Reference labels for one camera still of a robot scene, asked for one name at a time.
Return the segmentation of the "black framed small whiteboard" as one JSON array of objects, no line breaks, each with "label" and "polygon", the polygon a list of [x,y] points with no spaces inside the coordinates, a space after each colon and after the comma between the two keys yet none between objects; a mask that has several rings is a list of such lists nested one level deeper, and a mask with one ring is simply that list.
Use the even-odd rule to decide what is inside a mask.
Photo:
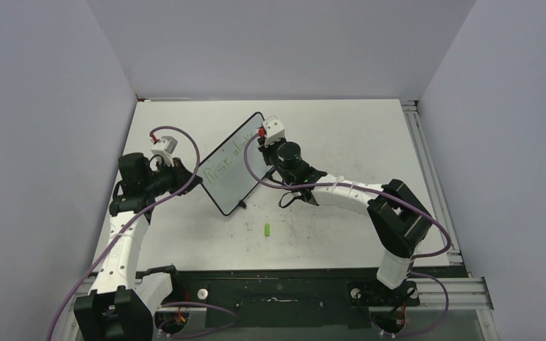
[{"label": "black framed small whiteboard", "polygon": [[259,185],[250,173],[264,179],[272,170],[265,164],[258,143],[250,142],[263,121],[263,114],[255,112],[200,162],[201,185],[224,216],[246,207],[246,197]]}]

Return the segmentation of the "green marker cap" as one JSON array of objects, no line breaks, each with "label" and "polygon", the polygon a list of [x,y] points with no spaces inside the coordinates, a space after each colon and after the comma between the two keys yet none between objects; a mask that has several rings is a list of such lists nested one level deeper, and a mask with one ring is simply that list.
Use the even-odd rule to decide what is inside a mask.
[{"label": "green marker cap", "polygon": [[270,236],[270,231],[271,231],[271,229],[270,229],[270,223],[266,223],[266,224],[264,225],[264,235],[265,235],[266,237],[269,237],[269,236]]}]

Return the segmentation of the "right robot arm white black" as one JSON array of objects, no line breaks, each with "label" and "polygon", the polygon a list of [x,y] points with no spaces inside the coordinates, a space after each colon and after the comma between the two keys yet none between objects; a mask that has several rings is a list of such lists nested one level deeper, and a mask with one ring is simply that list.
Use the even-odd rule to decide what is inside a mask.
[{"label": "right robot arm white black", "polygon": [[398,179],[387,184],[351,182],[310,166],[294,142],[280,139],[266,145],[256,140],[264,162],[282,177],[282,186],[293,196],[314,206],[333,206],[371,219],[384,247],[373,286],[376,299],[394,303],[413,267],[415,252],[432,223],[428,211],[409,187]]}]

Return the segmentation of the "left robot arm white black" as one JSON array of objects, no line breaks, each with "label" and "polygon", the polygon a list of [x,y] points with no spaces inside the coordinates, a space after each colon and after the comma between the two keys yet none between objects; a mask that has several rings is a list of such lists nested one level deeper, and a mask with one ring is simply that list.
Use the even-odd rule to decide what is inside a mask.
[{"label": "left robot arm white black", "polygon": [[161,302],[178,304],[183,286],[173,280],[173,266],[149,270],[137,283],[142,241],[158,197],[184,195],[202,183],[180,158],[161,154],[152,169],[142,153],[119,158],[121,180],[109,206],[109,244],[97,262],[97,278],[76,298],[74,315],[84,340],[151,340]]}]

